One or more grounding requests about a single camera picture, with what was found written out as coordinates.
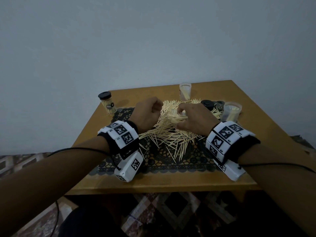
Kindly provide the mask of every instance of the black lid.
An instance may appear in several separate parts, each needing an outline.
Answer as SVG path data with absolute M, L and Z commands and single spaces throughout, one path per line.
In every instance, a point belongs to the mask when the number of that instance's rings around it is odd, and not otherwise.
M 212 111 L 214 108 L 214 102 L 211 100 L 202 100 L 201 103 L 210 111 Z
M 107 100 L 107 99 L 111 98 L 112 95 L 111 95 L 111 92 L 105 91 L 105 92 L 100 93 L 98 95 L 98 97 L 100 98 L 100 100 Z

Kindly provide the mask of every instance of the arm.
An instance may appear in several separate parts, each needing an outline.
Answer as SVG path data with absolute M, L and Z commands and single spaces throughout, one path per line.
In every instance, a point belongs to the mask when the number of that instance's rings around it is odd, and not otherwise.
M 177 128 L 208 136 L 219 123 L 202 104 L 180 104 L 178 112 L 186 110 L 188 120 L 179 122 Z M 239 164 L 292 162 L 282 155 L 257 144 L 239 157 Z M 247 173 L 266 191 L 277 205 L 307 234 L 316 236 L 316 174 L 295 166 L 245 167 Z
M 130 120 L 139 133 L 151 129 L 160 116 L 162 102 L 156 97 L 137 103 Z M 107 141 L 97 136 L 75 147 L 109 153 Z M 66 150 L 23 168 L 0 180 L 0 236 L 11 236 L 55 200 L 63 196 L 105 155 L 89 150 Z

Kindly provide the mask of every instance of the wooden table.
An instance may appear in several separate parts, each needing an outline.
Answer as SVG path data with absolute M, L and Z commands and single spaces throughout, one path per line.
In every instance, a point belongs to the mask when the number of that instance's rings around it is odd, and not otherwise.
M 145 87 L 111 91 L 117 107 L 131 107 L 141 100 L 157 96 L 160 100 L 179 99 L 179 85 Z M 254 132 L 261 142 L 285 156 L 305 155 L 293 140 L 260 109 L 233 81 L 193 83 L 191 98 L 234 101 L 242 105 L 239 123 Z M 108 125 L 112 115 L 99 104 L 90 120 L 78 136 L 74 145 L 97 135 L 97 131 Z M 257 183 L 246 173 L 238 181 L 231 181 L 223 172 L 176 172 L 138 174 L 125 183 L 115 175 L 87 175 L 67 194 L 105 194 L 135 192 L 173 191 L 223 191 L 259 189 Z

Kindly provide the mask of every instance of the wrist-mounted device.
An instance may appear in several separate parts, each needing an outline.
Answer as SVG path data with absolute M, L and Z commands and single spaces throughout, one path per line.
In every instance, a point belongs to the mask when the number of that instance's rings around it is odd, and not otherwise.
M 98 131 L 110 148 L 111 155 L 120 155 L 122 160 L 114 170 L 114 174 L 122 181 L 130 182 L 144 158 L 137 151 L 139 139 L 137 126 L 132 121 L 115 121 Z
M 232 121 L 217 124 L 206 139 L 206 148 L 211 151 L 214 162 L 236 181 L 245 173 L 238 164 L 238 158 L 260 141 L 255 134 Z

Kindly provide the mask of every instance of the hand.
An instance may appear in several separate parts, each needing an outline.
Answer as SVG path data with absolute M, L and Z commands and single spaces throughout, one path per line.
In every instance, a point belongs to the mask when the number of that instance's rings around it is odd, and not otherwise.
M 136 124 L 139 134 L 150 130 L 158 122 L 162 106 L 162 101 L 157 97 L 136 104 L 129 120 Z
M 176 128 L 179 130 L 191 131 L 197 135 L 208 136 L 214 126 L 220 123 L 219 120 L 201 103 L 187 104 L 181 103 L 178 113 L 186 111 L 188 120 L 181 121 Z

